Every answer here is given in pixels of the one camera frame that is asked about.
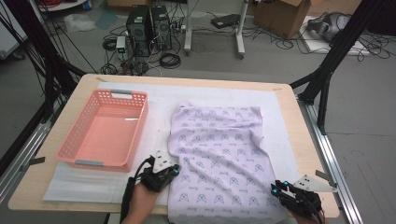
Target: pink plastic basket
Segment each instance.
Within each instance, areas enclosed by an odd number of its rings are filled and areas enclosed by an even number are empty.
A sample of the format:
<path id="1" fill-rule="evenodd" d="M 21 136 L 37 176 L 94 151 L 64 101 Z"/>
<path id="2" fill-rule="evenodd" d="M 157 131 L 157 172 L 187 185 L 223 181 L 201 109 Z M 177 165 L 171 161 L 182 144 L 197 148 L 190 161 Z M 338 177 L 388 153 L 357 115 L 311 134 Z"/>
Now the pink plastic basket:
<path id="1" fill-rule="evenodd" d="M 77 168 L 130 172 L 148 112 L 145 92 L 93 91 L 57 160 Z"/>

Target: wooden table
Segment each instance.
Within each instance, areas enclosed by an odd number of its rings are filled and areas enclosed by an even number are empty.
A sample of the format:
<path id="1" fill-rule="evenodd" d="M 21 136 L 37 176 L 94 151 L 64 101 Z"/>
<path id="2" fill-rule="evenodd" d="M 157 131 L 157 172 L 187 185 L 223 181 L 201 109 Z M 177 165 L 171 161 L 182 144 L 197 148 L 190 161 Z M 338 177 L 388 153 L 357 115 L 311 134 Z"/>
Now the wooden table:
<path id="1" fill-rule="evenodd" d="M 119 204 L 110 203 L 55 203 L 43 201 L 50 184 L 57 161 L 55 153 L 71 128 L 73 121 L 84 106 L 92 90 L 100 82 L 123 82 L 150 85 L 191 86 L 209 88 L 229 88 L 255 91 L 273 91 L 276 94 L 283 120 L 288 130 L 300 175 L 315 176 L 315 171 L 323 171 L 317 151 L 304 122 L 291 87 L 287 84 L 256 83 L 240 81 L 203 80 L 166 77 L 121 77 L 106 75 L 86 75 L 78 83 L 62 114 L 52 127 L 46 141 L 36 157 L 45 157 L 43 163 L 32 165 L 8 202 L 10 209 L 47 211 L 90 211 L 118 213 Z M 339 210 L 332 193 L 320 193 L 326 217 L 338 217 Z M 154 214 L 167 214 L 166 206 L 156 206 Z"/>

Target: gray floor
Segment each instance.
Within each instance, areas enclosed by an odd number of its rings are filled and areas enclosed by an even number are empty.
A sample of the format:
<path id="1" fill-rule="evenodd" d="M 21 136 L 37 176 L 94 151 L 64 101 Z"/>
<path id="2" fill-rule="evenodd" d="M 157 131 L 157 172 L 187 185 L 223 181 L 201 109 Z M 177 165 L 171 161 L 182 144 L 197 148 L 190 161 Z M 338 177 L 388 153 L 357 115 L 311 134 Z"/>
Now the gray floor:
<path id="1" fill-rule="evenodd" d="M 66 10 L 65 14 L 71 12 L 87 13 L 94 21 L 103 15 L 98 9 L 90 12 Z M 248 27 L 252 26 L 251 21 L 247 18 Z M 102 37 L 124 23 L 124 19 L 117 19 L 106 30 L 73 33 L 70 37 L 98 69 L 104 63 Z M 91 71 L 72 45 L 61 37 L 72 63 Z M 182 51 L 179 53 L 182 63 L 178 69 L 160 68 L 161 74 L 151 69 L 148 76 L 291 83 L 317 69 L 325 57 L 323 54 L 302 54 L 296 42 L 292 49 L 280 49 L 268 35 L 259 35 L 254 40 L 245 38 L 245 48 L 247 54 L 239 60 L 233 36 L 195 34 L 190 57 Z M 387 49 L 396 52 L 396 44 L 391 43 Z M 356 56 L 347 56 L 332 78 L 326 130 L 364 223 L 394 223 L 396 219 L 396 175 L 393 175 L 396 125 L 392 118 L 396 114 L 395 70 L 394 56 L 386 60 L 370 56 L 363 62 Z M 43 96 L 28 60 L 0 62 L 0 86 L 0 155 L 3 156 L 43 102 Z M 7 200 L 8 197 L 0 205 L 2 223 L 80 223 L 81 220 L 103 223 L 106 216 L 102 213 L 10 211 Z M 330 219 L 330 223 L 347 222 L 341 215 Z"/>

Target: printed pattern on cloth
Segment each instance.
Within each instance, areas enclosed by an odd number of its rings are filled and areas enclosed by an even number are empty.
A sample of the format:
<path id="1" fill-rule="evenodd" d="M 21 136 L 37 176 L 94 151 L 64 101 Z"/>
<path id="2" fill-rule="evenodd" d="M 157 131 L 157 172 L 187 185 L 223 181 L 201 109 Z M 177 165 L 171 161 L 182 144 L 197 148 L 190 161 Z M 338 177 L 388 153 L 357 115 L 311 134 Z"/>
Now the printed pattern on cloth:
<path id="1" fill-rule="evenodd" d="M 170 186 L 168 216 L 182 223 L 276 223 L 286 210 L 271 195 L 275 182 L 260 148 L 259 107 L 182 104 L 172 118 L 169 152 L 180 174 Z"/>

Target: lavender printed cloth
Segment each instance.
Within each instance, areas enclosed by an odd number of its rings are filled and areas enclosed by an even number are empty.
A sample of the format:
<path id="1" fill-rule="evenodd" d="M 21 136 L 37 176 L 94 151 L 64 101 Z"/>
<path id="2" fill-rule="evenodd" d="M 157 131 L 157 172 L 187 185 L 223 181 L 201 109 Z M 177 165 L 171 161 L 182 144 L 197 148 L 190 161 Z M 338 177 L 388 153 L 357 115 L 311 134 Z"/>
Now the lavender printed cloth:
<path id="1" fill-rule="evenodd" d="M 260 148 L 262 139 L 259 107 L 181 104 L 168 142 L 181 166 L 170 185 L 170 221 L 277 223 L 286 218 L 286 209 L 271 195 L 275 175 Z"/>

